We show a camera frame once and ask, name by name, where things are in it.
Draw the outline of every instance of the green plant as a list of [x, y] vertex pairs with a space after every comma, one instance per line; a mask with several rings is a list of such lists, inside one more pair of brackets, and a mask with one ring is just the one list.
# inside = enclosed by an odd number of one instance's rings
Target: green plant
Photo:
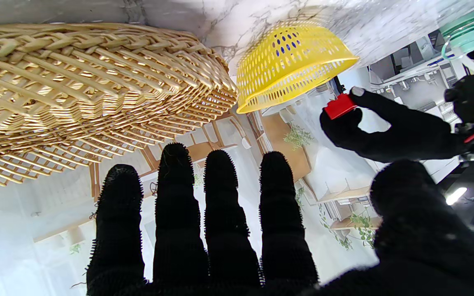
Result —
[[72, 255], [72, 254], [79, 253], [80, 250], [81, 250], [81, 245], [79, 243], [77, 243], [75, 245], [72, 245], [69, 248], [69, 254]]
[[202, 176], [200, 174], [194, 174], [193, 178], [195, 179], [195, 183], [193, 184], [193, 187], [197, 188], [200, 185], [202, 185]]
[[352, 241], [349, 240], [349, 238], [347, 238], [347, 237], [345, 236], [345, 239], [344, 239], [344, 240], [341, 240], [341, 238], [339, 238], [339, 237], [337, 236], [337, 234], [334, 236], [334, 238], [335, 238], [335, 239], [337, 240], [337, 242], [339, 242], [339, 244], [340, 244], [342, 247], [344, 247], [347, 251], [348, 251], [349, 249], [352, 250]]
[[301, 129], [298, 125], [292, 125], [290, 133], [284, 135], [284, 142], [292, 143], [294, 145], [294, 150], [297, 148], [303, 147], [303, 145], [308, 145], [311, 143], [314, 138], [310, 135], [309, 132], [306, 132], [304, 129]]
[[323, 227], [328, 229], [331, 234], [334, 234], [335, 240], [337, 242], [339, 242], [341, 247], [344, 247], [347, 251], [351, 250], [352, 249], [352, 241], [349, 240], [349, 238], [347, 238], [347, 237], [345, 237], [344, 240], [341, 240], [341, 238], [339, 238], [339, 236], [337, 236], [337, 233], [330, 229], [330, 226], [327, 224], [327, 218], [325, 217], [325, 213], [323, 211], [323, 204], [319, 204], [318, 208], [319, 208], [319, 217], [321, 218], [321, 225], [323, 225]]
[[352, 213], [350, 221], [354, 224], [361, 225], [354, 228], [359, 231], [363, 245], [368, 245], [371, 249], [374, 249], [374, 235], [376, 232], [370, 229], [370, 217], [364, 217], [363, 213], [360, 215]]
[[304, 194], [304, 187], [299, 188], [296, 193], [295, 193], [295, 201], [297, 201], [297, 204], [301, 210], [303, 210], [303, 202], [301, 201], [301, 197], [303, 197]]

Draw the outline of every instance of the hand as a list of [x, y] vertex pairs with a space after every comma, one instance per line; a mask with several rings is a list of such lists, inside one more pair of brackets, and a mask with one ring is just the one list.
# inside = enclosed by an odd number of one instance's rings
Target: hand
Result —
[[363, 88], [352, 88], [350, 98], [357, 106], [376, 112], [391, 127], [385, 132], [366, 133], [358, 127], [361, 109], [335, 120], [323, 111], [321, 129], [337, 147], [383, 163], [449, 159], [465, 150], [463, 137], [452, 134], [450, 125], [436, 116], [411, 110]]

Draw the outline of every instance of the white marble surface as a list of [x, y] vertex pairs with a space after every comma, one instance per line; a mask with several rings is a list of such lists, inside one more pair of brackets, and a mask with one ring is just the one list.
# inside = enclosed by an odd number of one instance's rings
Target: white marble surface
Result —
[[474, 0], [0, 0], [0, 24], [137, 22], [188, 30], [236, 63], [278, 21], [317, 16], [367, 66], [474, 9]]

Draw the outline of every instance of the chair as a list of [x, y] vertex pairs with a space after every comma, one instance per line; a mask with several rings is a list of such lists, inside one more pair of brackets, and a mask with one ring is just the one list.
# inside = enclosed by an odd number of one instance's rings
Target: chair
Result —
[[[239, 133], [239, 136], [241, 137], [241, 143], [245, 148], [250, 148], [250, 141], [248, 140], [248, 137], [246, 136], [244, 129], [241, 126], [241, 122], [237, 118], [237, 116], [233, 112], [227, 112], [220, 117], [218, 117], [217, 120], [212, 122], [213, 126], [213, 131], [216, 136], [216, 141], [212, 141], [208, 135], [208, 132], [205, 128], [205, 125], [200, 127], [202, 129], [204, 136], [207, 139], [207, 142], [196, 142], [193, 132], [187, 133], [192, 141], [192, 145], [187, 146], [188, 151], [190, 152], [190, 157], [192, 163], [196, 163], [200, 167], [204, 167], [205, 165], [205, 159], [209, 152], [212, 152], [214, 150], [229, 150], [232, 148], [235, 148], [239, 146], [238, 144], [230, 144], [230, 145], [224, 145], [220, 130], [218, 127], [218, 123], [221, 123], [222, 120], [228, 119], [230, 123], [235, 127], [237, 132]], [[166, 143], [158, 143], [157, 147], [159, 148], [160, 152], [163, 150], [164, 146]], [[140, 180], [141, 182], [145, 182], [148, 180], [153, 180], [157, 178], [158, 176], [158, 166], [160, 165], [160, 160], [157, 160], [153, 152], [150, 150], [150, 147], [148, 145], [144, 145], [143, 149], [140, 150], [142, 156], [144, 157], [145, 161], [147, 162], [147, 165], [150, 167], [150, 170], [147, 172], [139, 172]], [[100, 177], [98, 174], [98, 166], [99, 163], [95, 163], [93, 165], [89, 166], [90, 170], [90, 176], [91, 176], [91, 195], [94, 198], [95, 201], [98, 200], [98, 196], [100, 196]]]

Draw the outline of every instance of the teal container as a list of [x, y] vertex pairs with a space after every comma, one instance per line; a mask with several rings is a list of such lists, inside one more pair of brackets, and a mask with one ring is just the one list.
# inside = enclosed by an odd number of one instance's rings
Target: teal container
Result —
[[[440, 27], [440, 32], [446, 41], [442, 47], [442, 58], [454, 60], [474, 51], [474, 11]], [[453, 58], [446, 56], [448, 45], [451, 45], [451, 48], [455, 51]]]

